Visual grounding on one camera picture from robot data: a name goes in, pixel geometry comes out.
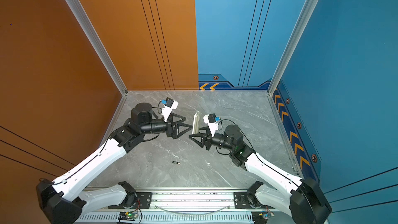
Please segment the beige remote control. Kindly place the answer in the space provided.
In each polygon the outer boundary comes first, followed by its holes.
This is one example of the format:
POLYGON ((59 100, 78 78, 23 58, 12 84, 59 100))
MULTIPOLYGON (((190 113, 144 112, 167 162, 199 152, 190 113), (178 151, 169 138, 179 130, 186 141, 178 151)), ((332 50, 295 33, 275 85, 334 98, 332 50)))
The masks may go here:
POLYGON ((192 134, 198 134, 199 133, 199 121, 200 121, 200 112, 197 111, 194 114, 194 118, 193 118, 193 125, 192 125, 192 134))

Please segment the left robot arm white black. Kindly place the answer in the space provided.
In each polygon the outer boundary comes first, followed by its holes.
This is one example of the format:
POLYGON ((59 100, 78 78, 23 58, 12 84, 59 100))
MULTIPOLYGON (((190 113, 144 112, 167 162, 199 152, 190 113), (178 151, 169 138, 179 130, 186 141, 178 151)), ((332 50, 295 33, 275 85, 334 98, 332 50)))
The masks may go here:
POLYGON ((133 186, 122 181, 102 190, 84 193, 83 190, 107 167, 146 142, 145 135, 156 138, 161 133, 178 139, 192 129, 186 118, 172 111, 178 102, 162 100, 159 115, 149 103, 139 103, 131 110, 130 118, 111 133, 108 140, 84 161, 53 181, 41 179, 36 186, 39 207, 52 224, 72 224, 81 215, 108 206, 131 208, 137 194, 133 186))

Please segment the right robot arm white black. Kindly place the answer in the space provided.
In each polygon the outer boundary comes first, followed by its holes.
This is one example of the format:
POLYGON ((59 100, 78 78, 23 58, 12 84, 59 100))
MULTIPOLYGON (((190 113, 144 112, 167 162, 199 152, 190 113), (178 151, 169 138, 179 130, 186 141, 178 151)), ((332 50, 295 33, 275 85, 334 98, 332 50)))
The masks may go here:
POLYGON ((247 190, 252 206, 274 207, 296 224, 324 224, 331 214, 332 208, 313 178, 302 179, 262 158, 251 144, 244 142, 245 135, 237 125, 230 124, 219 133, 217 123, 202 128, 195 124, 189 138, 207 150, 211 146, 229 150, 236 166, 262 179, 247 190))

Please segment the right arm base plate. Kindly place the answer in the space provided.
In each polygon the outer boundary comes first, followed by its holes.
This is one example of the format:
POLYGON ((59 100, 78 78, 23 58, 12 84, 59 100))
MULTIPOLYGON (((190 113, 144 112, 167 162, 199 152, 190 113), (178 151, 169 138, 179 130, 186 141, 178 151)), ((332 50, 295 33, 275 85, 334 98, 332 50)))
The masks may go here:
POLYGON ((263 208, 259 202, 253 201, 248 197, 248 193, 245 191, 237 191, 233 193, 234 197, 234 207, 236 209, 244 209, 244 208, 263 208))

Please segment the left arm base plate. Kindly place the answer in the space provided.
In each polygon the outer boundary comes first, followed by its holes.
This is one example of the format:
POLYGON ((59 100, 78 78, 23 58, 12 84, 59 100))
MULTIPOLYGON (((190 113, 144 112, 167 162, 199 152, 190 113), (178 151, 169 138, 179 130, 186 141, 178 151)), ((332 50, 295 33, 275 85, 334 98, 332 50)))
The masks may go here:
POLYGON ((136 192, 128 194, 119 205, 108 206, 108 209, 150 209, 152 192, 136 192))

